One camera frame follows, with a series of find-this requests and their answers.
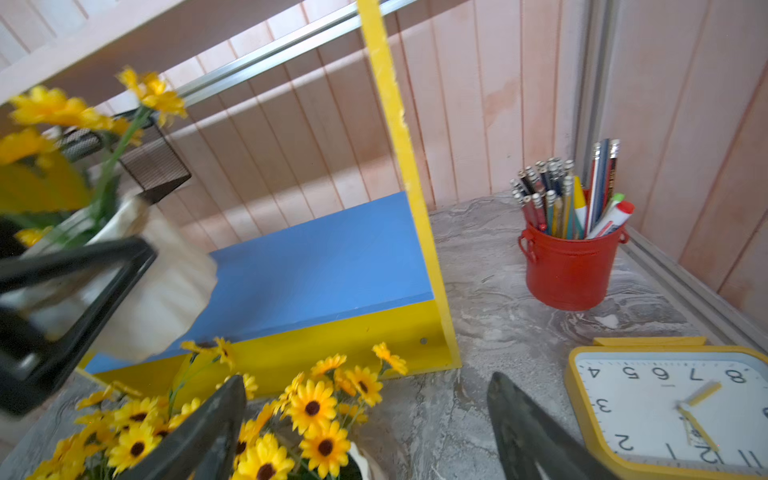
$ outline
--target clock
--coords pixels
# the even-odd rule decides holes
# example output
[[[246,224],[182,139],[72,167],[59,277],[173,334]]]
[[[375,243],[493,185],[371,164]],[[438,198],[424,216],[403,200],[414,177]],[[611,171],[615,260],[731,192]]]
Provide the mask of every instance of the clock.
[[[565,385],[589,452],[627,480],[768,476],[768,356],[704,337],[595,339]]]

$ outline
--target flower vase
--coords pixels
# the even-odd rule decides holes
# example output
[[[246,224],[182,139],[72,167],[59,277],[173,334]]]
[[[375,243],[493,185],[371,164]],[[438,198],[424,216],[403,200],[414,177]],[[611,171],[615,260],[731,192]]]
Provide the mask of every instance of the flower vase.
[[[77,234],[93,223],[88,208],[59,226]],[[141,362],[164,351],[184,335],[205,309],[217,284],[217,265],[188,242],[156,209],[133,197],[88,243],[138,235],[157,258],[115,310],[91,349],[116,359]],[[42,255],[61,246],[44,237],[24,255]],[[61,337],[109,284],[119,266],[97,274],[84,272],[6,293],[0,303],[28,314],[28,319],[51,339]]]

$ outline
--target red pencil cup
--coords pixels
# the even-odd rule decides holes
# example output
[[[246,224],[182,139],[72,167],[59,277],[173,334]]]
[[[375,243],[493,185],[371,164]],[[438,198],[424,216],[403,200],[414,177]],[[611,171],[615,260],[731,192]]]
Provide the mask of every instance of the red pencil cup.
[[[528,259],[528,289],[559,310],[579,312],[596,307],[608,292],[616,249],[628,241],[624,227],[593,240],[562,240],[529,224],[518,238]]]

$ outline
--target black mesh organizer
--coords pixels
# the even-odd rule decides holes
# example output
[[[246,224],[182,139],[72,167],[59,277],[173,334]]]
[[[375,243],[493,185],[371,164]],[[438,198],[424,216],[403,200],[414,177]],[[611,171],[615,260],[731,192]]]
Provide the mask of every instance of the black mesh organizer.
[[[135,110],[117,117],[132,119]],[[129,145],[123,153],[120,164],[126,173],[142,189],[141,196],[149,203],[156,204],[174,191],[192,175],[171,147],[165,136],[150,117],[142,127],[144,136],[141,146]],[[61,141],[61,152],[78,168],[88,168],[101,160],[101,156],[88,157],[102,150],[104,146],[117,147],[119,137],[109,133],[96,134],[87,129],[67,132]]]

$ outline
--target gray marble surface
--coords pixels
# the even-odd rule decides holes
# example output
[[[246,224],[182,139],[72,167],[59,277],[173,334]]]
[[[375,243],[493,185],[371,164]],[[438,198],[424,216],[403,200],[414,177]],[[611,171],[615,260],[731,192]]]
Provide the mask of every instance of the gray marble surface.
[[[552,309],[525,286],[523,227],[507,194],[432,215],[445,288],[464,366],[389,381],[385,402],[356,441],[390,479],[504,478],[485,390],[505,373],[574,437],[581,438],[563,384],[568,353],[596,336],[698,335],[619,250],[608,295],[587,312]],[[73,378],[0,465],[0,479],[24,478],[70,433],[73,405],[95,386]],[[249,406],[255,415],[258,405]]]

